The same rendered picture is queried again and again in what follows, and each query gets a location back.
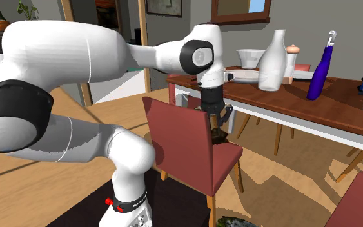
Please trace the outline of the wooden door frame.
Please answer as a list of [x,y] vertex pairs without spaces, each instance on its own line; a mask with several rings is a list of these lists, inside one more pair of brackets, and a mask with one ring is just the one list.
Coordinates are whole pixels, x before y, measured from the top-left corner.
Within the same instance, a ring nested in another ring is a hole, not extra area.
[[[147,29],[146,29],[146,0],[138,0],[138,8],[139,8],[139,23],[141,29],[141,44],[146,46],[148,44],[147,38]],[[74,21],[74,11],[72,7],[71,0],[61,0],[63,14],[66,21]],[[144,72],[144,85],[145,92],[151,92],[151,84],[150,84],[150,70],[145,68]],[[84,106],[90,106],[93,104],[92,101],[92,93],[90,91],[90,85],[88,83],[78,84],[80,89],[81,101]]]

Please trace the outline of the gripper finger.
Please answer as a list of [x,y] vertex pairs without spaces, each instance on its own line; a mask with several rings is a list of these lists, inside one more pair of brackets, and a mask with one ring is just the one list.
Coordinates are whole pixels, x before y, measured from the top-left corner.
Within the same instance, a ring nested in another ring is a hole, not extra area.
[[233,111],[233,107],[230,104],[227,104],[225,107],[225,114],[223,116],[221,116],[220,113],[217,114],[217,126],[220,128],[225,122],[228,121],[228,119],[230,118],[230,115]]

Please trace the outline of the dark framed wall picture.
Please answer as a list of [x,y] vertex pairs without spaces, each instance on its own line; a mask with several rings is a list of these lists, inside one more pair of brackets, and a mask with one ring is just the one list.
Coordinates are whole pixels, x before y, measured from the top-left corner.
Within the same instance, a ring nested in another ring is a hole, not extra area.
[[182,0],[146,0],[149,14],[182,16]]

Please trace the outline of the white vase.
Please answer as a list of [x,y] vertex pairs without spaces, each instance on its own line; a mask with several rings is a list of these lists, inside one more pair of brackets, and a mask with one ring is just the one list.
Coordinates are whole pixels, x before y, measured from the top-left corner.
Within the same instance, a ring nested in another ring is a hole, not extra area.
[[285,33],[285,30],[274,31],[273,39],[260,59],[258,83],[260,90],[275,92],[282,84],[287,59]]

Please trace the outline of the dark green textured object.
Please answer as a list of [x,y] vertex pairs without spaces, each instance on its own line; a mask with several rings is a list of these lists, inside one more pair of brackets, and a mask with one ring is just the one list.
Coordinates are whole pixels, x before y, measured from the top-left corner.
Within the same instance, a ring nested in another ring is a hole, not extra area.
[[217,221],[217,227],[258,227],[258,226],[237,217],[222,216]]

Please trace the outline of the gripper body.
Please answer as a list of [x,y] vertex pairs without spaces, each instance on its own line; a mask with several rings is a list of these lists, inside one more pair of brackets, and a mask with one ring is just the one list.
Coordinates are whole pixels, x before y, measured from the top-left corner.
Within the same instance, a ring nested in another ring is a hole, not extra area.
[[220,114],[225,107],[223,98],[223,85],[215,88],[200,88],[200,108],[208,114]]

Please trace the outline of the blue bottle with white top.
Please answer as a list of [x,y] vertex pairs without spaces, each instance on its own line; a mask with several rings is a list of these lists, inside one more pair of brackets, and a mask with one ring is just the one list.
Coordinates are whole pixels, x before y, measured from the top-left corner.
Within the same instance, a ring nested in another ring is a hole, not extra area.
[[326,77],[328,75],[331,55],[333,53],[333,46],[335,44],[336,36],[337,36],[336,31],[332,30],[329,32],[329,39],[327,45],[322,54],[320,63],[314,71],[313,77],[309,85],[308,93],[306,96],[308,100],[316,100],[321,95],[324,83],[326,81]]

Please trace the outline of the white shaker with tan top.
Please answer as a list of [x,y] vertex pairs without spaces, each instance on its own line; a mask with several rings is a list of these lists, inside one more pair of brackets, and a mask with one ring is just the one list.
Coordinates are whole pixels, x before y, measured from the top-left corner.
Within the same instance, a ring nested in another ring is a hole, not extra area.
[[300,48],[292,44],[286,47],[287,58],[286,58],[286,70],[282,80],[283,84],[291,84],[293,82],[293,72],[295,70],[295,60],[297,54],[300,52]]

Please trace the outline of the brown bottle-shaped object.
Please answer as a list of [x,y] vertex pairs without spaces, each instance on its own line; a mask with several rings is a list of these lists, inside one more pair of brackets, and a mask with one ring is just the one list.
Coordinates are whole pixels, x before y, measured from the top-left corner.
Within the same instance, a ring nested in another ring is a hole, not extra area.
[[222,144],[228,142],[228,134],[218,126],[216,115],[210,115],[210,127],[212,144]]

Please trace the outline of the brown wooden dining table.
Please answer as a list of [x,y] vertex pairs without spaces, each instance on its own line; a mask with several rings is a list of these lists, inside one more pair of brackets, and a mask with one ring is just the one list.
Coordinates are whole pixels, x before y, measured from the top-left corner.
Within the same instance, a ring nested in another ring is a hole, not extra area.
[[329,77],[321,96],[306,98],[307,81],[284,84],[276,92],[256,84],[224,84],[224,101],[239,112],[363,150],[363,98],[359,81]]

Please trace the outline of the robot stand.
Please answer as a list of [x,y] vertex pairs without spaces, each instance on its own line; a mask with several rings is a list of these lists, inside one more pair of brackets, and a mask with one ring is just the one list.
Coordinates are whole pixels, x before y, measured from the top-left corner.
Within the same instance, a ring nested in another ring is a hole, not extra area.
[[[153,227],[208,227],[210,209],[205,195],[170,177],[163,181],[153,169],[144,178]],[[98,227],[108,208],[104,201],[112,194],[112,182],[107,181],[46,227]]]

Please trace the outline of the white bowl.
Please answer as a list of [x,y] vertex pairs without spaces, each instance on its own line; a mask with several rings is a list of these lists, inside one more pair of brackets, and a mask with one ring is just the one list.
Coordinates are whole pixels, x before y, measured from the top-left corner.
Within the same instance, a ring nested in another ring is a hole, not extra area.
[[236,50],[240,64],[244,69],[254,69],[257,67],[265,50],[258,49],[238,49]]

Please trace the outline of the flat white object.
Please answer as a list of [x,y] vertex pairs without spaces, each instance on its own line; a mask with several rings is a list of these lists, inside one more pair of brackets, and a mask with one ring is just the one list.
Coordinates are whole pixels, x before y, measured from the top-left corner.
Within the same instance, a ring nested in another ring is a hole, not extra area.
[[314,72],[310,72],[310,71],[294,70],[292,76],[294,79],[311,80],[313,77],[313,74],[314,74]]

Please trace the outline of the green houseplant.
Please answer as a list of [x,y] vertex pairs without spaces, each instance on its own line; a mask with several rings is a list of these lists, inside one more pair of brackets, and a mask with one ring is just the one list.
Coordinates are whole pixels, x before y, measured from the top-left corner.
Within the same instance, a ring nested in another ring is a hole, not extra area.
[[35,5],[24,5],[22,0],[18,0],[17,13],[23,14],[27,21],[39,20],[39,11]]

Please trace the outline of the orange plant pot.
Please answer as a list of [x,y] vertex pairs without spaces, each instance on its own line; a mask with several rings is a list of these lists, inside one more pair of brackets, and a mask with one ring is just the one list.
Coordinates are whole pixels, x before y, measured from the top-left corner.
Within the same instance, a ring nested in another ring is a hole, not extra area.
[[4,32],[8,25],[10,25],[10,21],[6,20],[6,18],[3,16],[2,12],[0,11],[0,32]]

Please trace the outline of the wooden framed window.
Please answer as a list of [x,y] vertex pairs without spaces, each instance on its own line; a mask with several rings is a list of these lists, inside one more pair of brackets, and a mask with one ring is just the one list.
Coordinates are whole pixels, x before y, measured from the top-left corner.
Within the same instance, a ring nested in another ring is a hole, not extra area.
[[271,0],[211,0],[211,20],[217,25],[268,23]]

